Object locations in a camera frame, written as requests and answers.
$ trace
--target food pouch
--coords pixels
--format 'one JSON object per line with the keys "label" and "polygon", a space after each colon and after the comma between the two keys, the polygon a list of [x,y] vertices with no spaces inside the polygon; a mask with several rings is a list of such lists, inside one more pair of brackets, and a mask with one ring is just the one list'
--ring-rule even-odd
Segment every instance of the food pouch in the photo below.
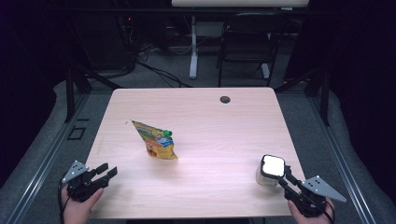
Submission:
{"label": "food pouch", "polygon": [[177,155],[173,151],[174,142],[171,131],[157,129],[134,120],[132,120],[132,124],[145,142],[150,157],[177,159]]}

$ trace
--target wire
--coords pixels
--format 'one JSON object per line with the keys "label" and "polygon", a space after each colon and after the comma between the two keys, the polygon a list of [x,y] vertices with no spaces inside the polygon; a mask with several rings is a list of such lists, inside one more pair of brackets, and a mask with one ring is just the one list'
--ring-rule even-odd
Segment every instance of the wire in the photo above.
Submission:
{"label": "wire", "polygon": [[101,75],[101,77],[105,77],[107,79],[112,79],[112,78],[116,78],[116,77],[124,77],[124,76],[128,75],[131,72],[132,72],[132,69],[128,68],[128,67],[125,67],[122,70],[120,70],[118,73],[111,74],[111,75],[103,75],[103,74],[100,74],[100,71],[96,71],[96,73]]}
{"label": "wire", "polygon": [[169,47],[169,49],[171,49],[174,53],[179,54],[179,55],[182,55],[182,54],[188,53],[188,52],[191,50],[192,45],[188,46],[188,49],[185,50],[185,51],[183,51],[183,52],[178,52],[177,50],[175,50],[175,49],[177,49],[177,48],[183,48],[183,47]]}
{"label": "wire", "polygon": [[186,17],[183,17],[184,22],[186,22],[187,27],[189,28],[190,34],[191,34],[191,28],[190,28],[190,24],[187,22]]}
{"label": "wire", "polygon": [[148,70],[151,70],[151,71],[155,72],[158,76],[160,76],[160,78],[161,78],[169,87],[172,87],[172,88],[173,88],[173,86],[172,86],[169,82],[167,82],[167,81],[165,80],[165,78],[168,78],[168,79],[170,79],[170,80],[172,80],[172,81],[175,81],[176,83],[178,83],[178,86],[179,86],[180,88],[181,88],[182,86],[192,88],[191,85],[181,82],[180,79],[179,79],[178,77],[176,77],[175,75],[172,75],[172,74],[169,73],[169,72],[163,71],[163,70],[158,69],[158,68],[151,67],[151,66],[149,66],[149,65],[147,65],[147,64],[145,64],[145,63],[141,63],[141,62],[139,62],[139,61],[136,61],[136,63],[137,63],[137,64],[140,64],[141,66],[143,66],[143,67],[145,67],[145,68],[147,68]]}
{"label": "wire", "polygon": [[64,213],[64,209],[66,209],[66,205],[69,202],[69,200],[70,200],[70,196],[67,198],[66,202],[64,203],[64,207],[62,209],[62,214]]}
{"label": "wire", "polygon": [[153,46],[153,44],[147,44],[141,48],[140,52],[137,54],[141,61],[146,62],[149,59],[149,52],[154,49]]}
{"label": "wire", "polygon": [[332,209],[332,223],[334,223],[335,222],[335,211],[334,211],[334,208],[332,207],[332,205],[329,202],[327,202],[327,200],[326,200],[326,204],[328,204],[330,206],[330,208]]}
{"label": "wire", "polygon": [[131,26],[131,33],[129,33],[129,44],[133,44],[134,41],[132,40],[132,34],[134,33],[134,27]]}

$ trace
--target black cable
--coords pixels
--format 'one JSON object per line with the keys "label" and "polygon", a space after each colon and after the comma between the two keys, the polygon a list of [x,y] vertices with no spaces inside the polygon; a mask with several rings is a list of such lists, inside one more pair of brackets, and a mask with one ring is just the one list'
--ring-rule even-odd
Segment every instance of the black cable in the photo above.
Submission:
{"label": "black cable", "polygon": [[149,53],[148,53],[147,50],[144,50],[144,51],[138,53],[137,56],[139,57],[139,60],[141,60],[141,61],[143,61],[143,62],[146,62],[146,61],[149,60]]}
{"label": "black cable", "polygon": [[176,83],[178,83],[178,86],[179,86],[180,88],[181,88],[182,86],[192,88],[191,85],[181,82],[180,79],[179,79],[178,77],[176,77],[175,75],[172,75],[172,74],[169,73],[169,72],[163,71],[163,70],[158,69],[158,68],[151,67],[151,66],[149,66],[149,65],[147,65],[147,64],[145,64],[145,63],[141,63],[141,62],[139,62],[139,61],[136,61],[136,63],[137,63],[137,64],[140,64],[141,66],[143,66],[143,67],[145,67],[145,68],[147,68],[148,70],[151,70],[151,71],[155,72],[157,75],[159,75],[159,76],[163,79],[163,81],[165,81],[165,80],[164,80],[164,77],[166,77],[166,78],[168,78],[168,79],[170,79],[170,80],[175,81]]}
{"label": "black cable", "polygon": [[326,200],[326,204],[328,204],[330,206],[330,208],[332,209],[332,223],[334,223],[335,222],[335,210],[332,207],[332,205],[329,202],[327,202],[327,200]]}
{"label": "black cable", "polygon": [[120,70],[118,73],[116,74],[111,74],[111,75],[100,75],[101,77],[105,77],[106,79],[112,79],[112,78],[116,78],[116,77],[124,77],[128,74],[130,74],[132,72],[131,68],[128,67],[124,67],[122,70]]}

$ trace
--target finger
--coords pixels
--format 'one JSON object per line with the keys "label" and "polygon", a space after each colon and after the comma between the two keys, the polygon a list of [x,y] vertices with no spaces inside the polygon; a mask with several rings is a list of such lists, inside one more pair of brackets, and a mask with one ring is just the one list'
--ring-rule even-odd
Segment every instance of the finger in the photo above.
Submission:
{"label": "finger", "polygon": [[66,201],[68,196],[67,186],[63,187],[61,190],[62,201]]}
{"label": "finger", "polygon": [[326,202],[328,203],[326,204],[326,212],[333,216],[333,210],[335,209],[335,205],[330,198],[326,198]]}
{"label": "finger", "polygon": [[90,209],[93,207],[94,204],[102,197],[104,189],[98,189],[86,202]]}
{"label": "finger", "polygon": [[292,216],[300,215],[300,211],[298,210],[297,206],[291,200],[288,200],[289,210]]}

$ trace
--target black curtain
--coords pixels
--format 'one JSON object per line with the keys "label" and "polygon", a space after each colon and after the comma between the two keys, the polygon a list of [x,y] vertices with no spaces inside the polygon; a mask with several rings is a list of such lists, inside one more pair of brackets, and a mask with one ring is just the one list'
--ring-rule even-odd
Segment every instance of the black curtain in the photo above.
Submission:
{"label": "black curtain", "polygon": [[388,177],[396,172],[396,4],[311,0],[308,7],[347,16],[305,20],[286,77],[321,66],[328,70],[352,146],[375,183],[396,202],[396,180]]}
{"label": "black curtain", "polygon": [[[35,39],[37,30],[29,27],[30,21],[15,28],[13,18],[19,16],[15,5],[2,3],[0,12],[0,85],[1,85],[1,116],[0,116],[0,187],[17,166],[27,148],[32,144],[41,127],[47,120],[55,104],[56,94],[53,86],[59,80],[46,74],[40,64],[53,67],[53,61],[46,60],[44,55],[49,46],[42,43],[34,45],[34,41],[23,41],[20,32],[29,33]],[[28,19],[21,14],[21,19]],[[43,54],[32,54],[27,48],[43,51]]]}
{"label": "black curtain", "polygon": [[350,141],[396,203],[396,4],[373,4],[332,71]]}

